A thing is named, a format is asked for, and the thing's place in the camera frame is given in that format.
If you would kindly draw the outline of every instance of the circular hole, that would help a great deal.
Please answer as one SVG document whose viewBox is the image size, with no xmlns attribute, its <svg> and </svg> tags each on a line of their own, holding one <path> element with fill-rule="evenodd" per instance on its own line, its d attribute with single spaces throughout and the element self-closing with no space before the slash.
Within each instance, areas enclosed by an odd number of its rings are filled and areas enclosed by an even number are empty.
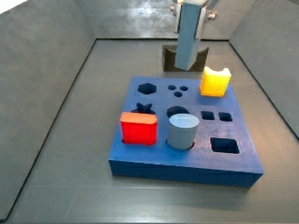
<svg viewBox="0 0 299 224">
<path fill-rule="evenodd" d="M 175 89 L 176 89 L 176 86 L 170 85 L 170 86 L 168 86 L 168 89 L 170 89 L 170 90 L 175 90 Z"/>
<path fill-rule="evenodd" d="M 176 97 L 182 97 L 182 96 L 183 96 L 183 93 L 182 93 L 182 92 L 175 92 L 174 95 L 175 95 Z"/>
<path fill-rule="evenodd" d="M 182 91 L 187 91 L 188 88 L 187 88 L 186 86 L 180 86 L 180 90 L 182 90 Z"/>
<path fill-rule="evenodd" d="M 167 114 L 168 118 L 171 118 L 171 116 L 178 115 L 178 114 L 190 114 L 190 111 L 184 107 L 174 106 L 167 109 L 166 114 Z"/>
<path fill-rule="evenodd" d="M 194 145 L 195 145 L 195 142 L 192 142 L 191 148 L 194 147 Z M 190 148 L 190 149 L 191 149 L 191 148 Z M 188 149 L 188 150 L 190 150 L 190 149 Z"/>
</svg>

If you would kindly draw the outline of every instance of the red cube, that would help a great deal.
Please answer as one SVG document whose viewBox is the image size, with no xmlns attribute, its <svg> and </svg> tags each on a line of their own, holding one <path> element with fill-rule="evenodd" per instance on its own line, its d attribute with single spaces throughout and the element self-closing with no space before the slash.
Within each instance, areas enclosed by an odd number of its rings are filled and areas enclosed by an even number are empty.
<svg viewBox="0 0 299 224">
<path fill-rule="evenodd" d="M 120 116 L 124 144 L 156 143 L 156 116 L 124 112 Z"/>
</svg>

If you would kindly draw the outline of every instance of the shape sorter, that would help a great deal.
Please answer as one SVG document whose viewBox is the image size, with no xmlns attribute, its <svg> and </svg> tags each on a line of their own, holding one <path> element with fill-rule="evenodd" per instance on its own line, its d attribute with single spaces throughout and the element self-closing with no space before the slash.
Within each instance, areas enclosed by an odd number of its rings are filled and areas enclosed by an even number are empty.
<svg viewBox="0 0 299 224">
<path fill-rule="evenodd" d="M 199 85 L 199 80 L 132 78 L 122 113 L 151 105 L 158 137 L 154 145 L 123 143 L 116 126 L 108 156 L 114 175 L 241 187 L 257 183 L 265 170 L 233 88 L 219 98 L 202 96 Z M 170 117 L 179 113 L 200 120 L 188 150 L 176 150 L 166 142 Z"/>
</svg>

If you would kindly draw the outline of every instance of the square hole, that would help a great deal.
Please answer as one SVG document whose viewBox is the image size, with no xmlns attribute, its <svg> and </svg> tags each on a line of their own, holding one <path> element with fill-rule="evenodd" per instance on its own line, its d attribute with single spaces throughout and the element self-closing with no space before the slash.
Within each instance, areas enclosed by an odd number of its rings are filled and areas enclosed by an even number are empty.
<svg viewBox="0 0 299 224">
<path fill-rule="evenodd" d="M 210 144 L 215 152 L 239 154 L 239 145 L 235 139 L 213 137 Z"/>
<path fill-rule="evenodd" d="M 214 113 L 211 111 L 202 111 L 200 117 L 203 120 L 215 120 Z"/>
<path fill-rule="evenodd" d="M 219 119 L 223 122 L 233 122 L 233 118 L 231 118 L 231 114 L 230 113 L 219 112 Z"/>
</svg>

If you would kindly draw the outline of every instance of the hexagonal hole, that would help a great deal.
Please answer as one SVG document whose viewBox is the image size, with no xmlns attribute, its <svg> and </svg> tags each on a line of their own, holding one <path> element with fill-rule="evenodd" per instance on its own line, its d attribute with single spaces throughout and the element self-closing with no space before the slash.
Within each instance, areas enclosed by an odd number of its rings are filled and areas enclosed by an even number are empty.
<svg viewBox="0 0 299 224">
<path fill-rule="evenodd" d="M 151 95 L 156 92 L 156 85 L 152 83 L 146 83 L 139 85 L 138 91 L 144 95 Z"/>
</svg>

